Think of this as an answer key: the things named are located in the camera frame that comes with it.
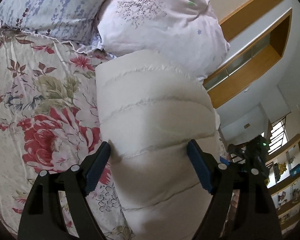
green leaf print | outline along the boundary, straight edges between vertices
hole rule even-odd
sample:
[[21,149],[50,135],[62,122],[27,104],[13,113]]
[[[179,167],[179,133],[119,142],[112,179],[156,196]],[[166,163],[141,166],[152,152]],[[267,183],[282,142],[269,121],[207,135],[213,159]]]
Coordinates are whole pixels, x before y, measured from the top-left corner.
[[94,71],[88,70],[87,72],[79,72],[79,71],[74,71],[74,74],[81,74],[85,76],[86,78],[94,78],[96,76],[96,73]]
[[131,238],[132,231],[129,227],[124,227],[122,234],[123,239],[129,240]]
[[80,82],[78,78],[73,75],[66,76],[65,81],[66,83],[64,86],[66,88],[67,95],[69,98],[73,99],[73,94],[79,91]]
[[38,80],[34,80],[34,85],[48,99],[65,99],[68,96],[63,83],[55,77],[39,76]]
[[67,102],[62,99],[46,99],[36,108],[35,113],[49,115],[50,108],[62,110],[67,106],[69,106]]

blue floral pillowcase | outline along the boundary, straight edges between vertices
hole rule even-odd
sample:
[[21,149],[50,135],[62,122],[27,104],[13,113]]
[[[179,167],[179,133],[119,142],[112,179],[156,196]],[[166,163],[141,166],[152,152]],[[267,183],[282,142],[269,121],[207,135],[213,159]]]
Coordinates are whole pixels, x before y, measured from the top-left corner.
[[3,0],[0,26],[91,45],[104,0]]

window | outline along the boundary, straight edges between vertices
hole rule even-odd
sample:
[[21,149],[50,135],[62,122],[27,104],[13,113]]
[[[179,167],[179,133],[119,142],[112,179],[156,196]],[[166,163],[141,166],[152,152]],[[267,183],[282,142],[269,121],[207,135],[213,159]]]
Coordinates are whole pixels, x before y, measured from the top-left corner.
[[269,154],[278,150],[282,145],[288,142],[288,138],[285,131],[286,116],[273,124],[271,130],[271,137],[269,143]]

floral bedspread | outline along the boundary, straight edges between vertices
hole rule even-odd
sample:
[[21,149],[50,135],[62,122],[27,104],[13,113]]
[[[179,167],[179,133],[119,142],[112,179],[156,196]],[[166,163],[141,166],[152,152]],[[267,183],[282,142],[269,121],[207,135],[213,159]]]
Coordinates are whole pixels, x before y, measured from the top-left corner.
[[[102,51],[87,56],[54,39],[0,30],[0,219],[12,234],[37,173],[65,171],[98,149],[94,69],[110,59]],[[65,194],[60,201],[68,231],[77,235]],[[109,165],[87,201],[108,239],[133,237]]]

folded white quilt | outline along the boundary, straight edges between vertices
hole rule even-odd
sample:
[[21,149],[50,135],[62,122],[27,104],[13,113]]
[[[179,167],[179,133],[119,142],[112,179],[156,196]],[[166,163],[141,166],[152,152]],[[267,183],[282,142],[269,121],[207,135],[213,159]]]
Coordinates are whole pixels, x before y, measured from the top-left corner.
[[101,136],[111,174],[138,240],[191,239],[211,201],[187,154],[196,139],[219,159],[215,113],[195,77],[150,50],[96,68]]

